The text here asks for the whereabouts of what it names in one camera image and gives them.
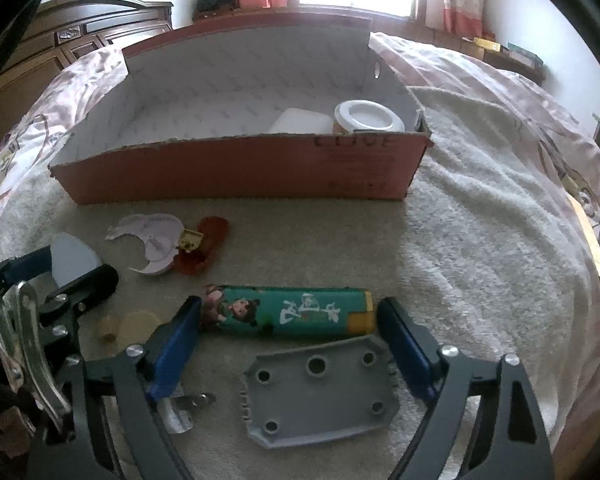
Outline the green illustrated rectangular case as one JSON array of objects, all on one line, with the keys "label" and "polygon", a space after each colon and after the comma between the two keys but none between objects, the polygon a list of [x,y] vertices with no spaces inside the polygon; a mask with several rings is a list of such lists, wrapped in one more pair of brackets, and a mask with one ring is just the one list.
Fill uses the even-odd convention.
[{"label": "green illustrated rectangular case", "polygon": [[348,338],[376,330],[372,294],[359,288],[210,286],[201,327],[235,335]]}]

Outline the white jar orange label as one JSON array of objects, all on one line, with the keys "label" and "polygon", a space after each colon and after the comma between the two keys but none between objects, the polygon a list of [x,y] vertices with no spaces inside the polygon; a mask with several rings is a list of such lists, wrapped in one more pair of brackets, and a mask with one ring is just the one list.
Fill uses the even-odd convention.
[{"label": "white jar orange label", "polygon": [[369,100],[349,100],[339,103],[334,110],[339,129],[357,131],[401,132],[403,120],[385,105]]}]

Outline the white rounded soap box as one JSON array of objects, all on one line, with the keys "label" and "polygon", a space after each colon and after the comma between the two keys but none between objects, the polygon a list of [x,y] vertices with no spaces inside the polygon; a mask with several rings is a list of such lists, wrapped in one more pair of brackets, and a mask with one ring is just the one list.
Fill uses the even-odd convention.
[{"label": "white rounded soap box", "polygon": [[332,133],[332,128],[334,128],[334,120],[326,114],[289,107],[278,116],[268,132],[329,134]]}]

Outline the white plug adapter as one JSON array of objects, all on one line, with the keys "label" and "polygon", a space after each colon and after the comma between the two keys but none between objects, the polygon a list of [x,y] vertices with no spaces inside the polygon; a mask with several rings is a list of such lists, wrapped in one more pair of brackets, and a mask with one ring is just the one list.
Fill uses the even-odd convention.
[{"label": "white plug adapter", "polygon": [[157,403],[157,410],[168,434],[185,434],[194,426],[194,415],[216,403],[210,392],[169,396]]}]

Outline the wooden toy figure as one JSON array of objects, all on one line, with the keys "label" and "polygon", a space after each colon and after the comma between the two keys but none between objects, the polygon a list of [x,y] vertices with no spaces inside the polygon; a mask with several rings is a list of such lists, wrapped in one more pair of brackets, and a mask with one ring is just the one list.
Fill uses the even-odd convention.
[{"label": "wooden toy figure", "polygon": [[119,348],[148,341],[161,321],[155,313],[134,311],[122,316],[104,315],[96,324],[97,337]]}]

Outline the grey plastic plate with holes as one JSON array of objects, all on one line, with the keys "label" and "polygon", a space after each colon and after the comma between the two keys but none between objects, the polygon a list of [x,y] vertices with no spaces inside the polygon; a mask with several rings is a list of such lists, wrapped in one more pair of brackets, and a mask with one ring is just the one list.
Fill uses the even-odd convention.
[{"label": "grey plastic plate with holes", "polygon": [[347,439],[389,426],[397,386],[376,335],[260,354],[242,374],[242,419],[270,450]]}]

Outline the red figurine charm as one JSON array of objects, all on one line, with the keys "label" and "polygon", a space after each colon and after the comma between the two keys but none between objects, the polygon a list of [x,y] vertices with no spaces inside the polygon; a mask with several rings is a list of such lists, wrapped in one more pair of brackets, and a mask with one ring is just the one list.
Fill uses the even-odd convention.
[{"label": "red figurine charm", "polygon": [[195,276],[211,266],[230,232],[230,222],[223,217],[202,218],[196,228],[185,229],[178,239],[178,252],[173,258],[175,271]]}]

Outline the light blue oval pad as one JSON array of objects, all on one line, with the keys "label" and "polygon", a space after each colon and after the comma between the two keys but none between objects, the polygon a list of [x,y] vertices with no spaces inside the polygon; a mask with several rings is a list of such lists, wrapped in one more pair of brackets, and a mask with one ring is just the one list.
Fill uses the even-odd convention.
[{"label": "light blue oval pad", "polygon": [[97,269],[101,264],[99,255],[83,240],[62,232],[50,243],[50,274],[55,284],[61,288]]}]

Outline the metal spring clamp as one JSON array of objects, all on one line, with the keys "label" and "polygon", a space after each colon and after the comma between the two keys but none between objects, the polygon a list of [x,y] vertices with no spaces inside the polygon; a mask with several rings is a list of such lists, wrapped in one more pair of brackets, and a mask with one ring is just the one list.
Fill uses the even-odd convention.
[{"label": "metal spring clamp", "polygon": [[0,358],[12,390],[28,387],[35,405],[61,434],[71,405],[47,363],[38,329],[38,295],[28,282],[17,285],[13,307],[0,294]]}]

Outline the pink patterned bedspread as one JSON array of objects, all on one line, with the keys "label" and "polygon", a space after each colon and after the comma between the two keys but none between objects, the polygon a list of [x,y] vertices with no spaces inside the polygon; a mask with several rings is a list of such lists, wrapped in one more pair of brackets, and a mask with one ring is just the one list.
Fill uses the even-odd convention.
[{"label": "pink patterned bedspread", "polygon": [[[405,88],[419,102],[424,111],[431,142],[426,110],[416,96],[416,90],[419,88],[442,90],[496,105],[507,110],[525,125],[535,128],[539,141],[553,165],[556,179],[566,192],[578,219],[585,243],[585,234],[578,218],[580,212],[588,215],[588,218],[593,221],[595,233],[600,235],[600,148],[585,134],[568,110],[552,96],[524,76],[508,70],[498,70],[468,55],[430,46],[430,44],[419,44],[381,32],[371,32],[370,48],[387,63]],[[106,47],[88,54],[82,60],[67,67],[43,91],[42,96],[27,111],[20,123],[12,128],[2,143],[0,219],[20,185],[29,180],[38,170],[46,170],[55,179],[50,173],[50,162],[66,144],[70,130],[110,90],[120,84],[127,72],[123,50],[117,47]],[[410,188],[402,200],[407,198],[409,190]],[[358,199],[237,197],[168,198],[167,200]],[[166,202],[167,200],[75,203],[80,206],[91,206]],[[402,202],[402,200],[376,200],[376,202]],[[568,415],[568,420],[577,430],[577,435],[565,440],[562,452],[553,453],[558,467],[565,467],[569,462],[577,460],[582,454],[588,452],[600,435],[600,362],[593,370],[582,396],[583,405],[575,408]]]}]

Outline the red cardboard box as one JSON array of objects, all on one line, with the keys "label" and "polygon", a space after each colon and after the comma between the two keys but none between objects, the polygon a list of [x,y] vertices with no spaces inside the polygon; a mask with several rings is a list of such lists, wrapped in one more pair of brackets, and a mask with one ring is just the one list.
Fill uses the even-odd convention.
[{"label": "red cardboard box", "polygon": [[[424,111],[370,48],[370,21],[239,14],[123,50],[125,78],[69,132],[50,173],[79,204],[168,198],[402,200],[432,142]],[[275,131],[291,108],[369,100],[403,128]]]}]

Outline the green box on sill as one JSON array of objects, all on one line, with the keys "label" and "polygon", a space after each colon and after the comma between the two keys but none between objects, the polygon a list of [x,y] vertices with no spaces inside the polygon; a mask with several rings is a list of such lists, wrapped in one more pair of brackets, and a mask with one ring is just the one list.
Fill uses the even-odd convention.
[{"label": "green box on sill", "polygon": [[543,61],[533,52],[509,42],[506,46],[510,58],[531,68],[543,66]]}]

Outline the yellow box on sill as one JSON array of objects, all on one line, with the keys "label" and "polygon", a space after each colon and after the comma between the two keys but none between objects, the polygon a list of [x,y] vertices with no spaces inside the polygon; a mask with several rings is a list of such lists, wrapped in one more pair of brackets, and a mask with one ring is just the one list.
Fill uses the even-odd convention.
[{"label": "yellow box on sill", "polygon": [[480,37],[474,38],[474,44],[477,47],[483,48],[484,50],[487,50],[487,51],[501,52],[501,50],[502,50],[502,45],[499,44],[498,42],[495,42],[495,41],[492,41],[489,39],[480,38]]}]

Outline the dark wooden headboard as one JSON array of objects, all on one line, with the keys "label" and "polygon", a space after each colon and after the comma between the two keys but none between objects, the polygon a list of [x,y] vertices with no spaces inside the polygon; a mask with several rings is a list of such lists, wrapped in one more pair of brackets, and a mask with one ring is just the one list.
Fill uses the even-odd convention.
[{"label": "dark wooden headboard", "polygon": [[100,48],[125,48],[172,29],[173,3],[50,0],[0,73],[0,144],[60,72]]}]

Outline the dark bundle on sill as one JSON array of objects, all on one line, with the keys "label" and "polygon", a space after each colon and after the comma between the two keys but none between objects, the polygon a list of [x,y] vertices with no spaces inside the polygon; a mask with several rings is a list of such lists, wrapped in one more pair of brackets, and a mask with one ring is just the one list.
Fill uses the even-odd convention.
[{"label": "dark bundle on sill", "polygon": [[236,0],[197,0],[195,12],[197,14],[208,14],[233,11],[236,6]]}]

